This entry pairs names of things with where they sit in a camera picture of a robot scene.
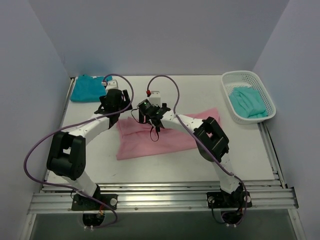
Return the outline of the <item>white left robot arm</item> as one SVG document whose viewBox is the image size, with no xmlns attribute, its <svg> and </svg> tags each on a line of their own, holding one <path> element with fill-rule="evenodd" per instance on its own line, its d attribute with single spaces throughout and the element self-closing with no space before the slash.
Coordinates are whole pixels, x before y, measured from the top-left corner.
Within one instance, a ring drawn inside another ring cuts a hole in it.
<svg viewBox="0 0 320 240">
<path fill-rule="evenodd" d="M 65 179 L 84 195 L 82 202 L 90 210 L 100 206 L 101 197 L 98 185 L 85 172 L 86 146 L 117 123 L 119 111 L 133 109 L 127 90 L 110 89 L 99 99 L 100 106 L 92 115 L 93 121 L 73 131 L 59 131 L 53 135 L 46 163 L 49 171 Z"/>
</svg>

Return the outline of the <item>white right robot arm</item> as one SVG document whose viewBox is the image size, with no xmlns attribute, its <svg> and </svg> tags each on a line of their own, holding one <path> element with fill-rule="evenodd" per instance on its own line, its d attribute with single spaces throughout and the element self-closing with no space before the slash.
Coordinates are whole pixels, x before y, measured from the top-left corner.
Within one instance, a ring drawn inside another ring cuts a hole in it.
<svg viewBox="0 0 320 240">
<path fill-rule="evenodd" d="M 229 138 L 218 121 L 209 116 L 206 119 L 178 114 L 164 103 L 156 106 L 145 99 L 137 105 L 139 114 L 157 131 L 172 129 L 188 133 L 196 142 L 200 155 L 211 162 L 218 176 L 223 203 L 234 206 L 240 201 L 239 192 L 244 191 L 244 184 L 234 173 L 229 157 Z"/>
</svg>

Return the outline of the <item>pink t-shirt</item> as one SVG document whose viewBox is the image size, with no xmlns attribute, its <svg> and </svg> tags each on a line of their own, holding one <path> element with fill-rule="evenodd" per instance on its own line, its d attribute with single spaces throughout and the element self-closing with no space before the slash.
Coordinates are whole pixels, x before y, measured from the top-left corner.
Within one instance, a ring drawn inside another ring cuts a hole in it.
<svg viewBox="0 0 320 240">
<path fill-rule="evenodd" d="M 162 129 L 159 139 L 151 126 L 139 124 L 127 117 L 116 123 L 120 146 L 116 159 L 128 160 L 161 154 L 169 154 L 197 148 L 195 140 L 188 134 L 174 129 Z"/>
</svg>

